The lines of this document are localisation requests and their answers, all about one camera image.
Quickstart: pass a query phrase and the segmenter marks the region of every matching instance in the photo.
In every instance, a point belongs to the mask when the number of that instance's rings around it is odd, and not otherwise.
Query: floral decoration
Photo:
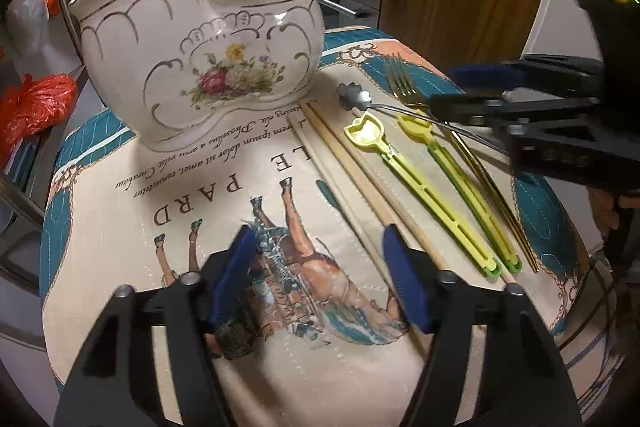
[[[212,53],[206,53],[209,68],[201,72],[193,68],[196,86],[181,94],[191,98],[197,110],[202,105],[211,106],[219,100],[232,100],[250,93],[271,93],[273,84],[283,80],[286,67],[270,60],[268,55],[244,58],[246,45],[231,43],[226,47],[225,57],[219,61]]]

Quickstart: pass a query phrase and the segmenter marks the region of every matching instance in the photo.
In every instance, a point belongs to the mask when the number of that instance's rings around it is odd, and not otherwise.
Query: white ceramic vase
[[[89,76],[149,149],[195,142],[239,108],[303,96],[324,23],[315,0],[73,0]]]

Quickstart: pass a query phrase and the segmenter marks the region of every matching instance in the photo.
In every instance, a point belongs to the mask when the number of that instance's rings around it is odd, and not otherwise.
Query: yellow flower
[[[226,47],[226,58],[230,61],[243,61],[245,44],[233,43]]]

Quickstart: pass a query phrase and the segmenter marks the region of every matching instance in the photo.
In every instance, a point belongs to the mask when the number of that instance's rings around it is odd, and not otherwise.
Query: floor
[[[65,134],[103,109],[93,86],[87,83]],[[34,231],[11,253],[14,263],[38,273],[40,236]],[[49,424],[60,399],[44,348],[40,298],[0,278],[0,360],[35,411]]]

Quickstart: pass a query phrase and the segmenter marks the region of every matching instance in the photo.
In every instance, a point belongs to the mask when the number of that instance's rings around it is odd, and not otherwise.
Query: fork
[[[417,108],[428,113],[429,106],[427,98],[415,89],[414,80],[406,70],[400,54],[385,59],[384,67],[393,96],[409,108]],[[522,230],[520,223],[514,216],[513,211],[511,211],[511,208],[494,180],[478,160],[478,157],[467,147],[462,137],[456,131],[443,130],[443,132],[446,136],[450,137],[453,147],[458,151],[459,155],[462,156],[465,163],[469,166],[469,169],[476,175],[482,187],[484,187],[489,194],[503,219],[507,222],[520,248],[522,248],[533,272],[539,272],[538,260],[527,241],[524,230]]]

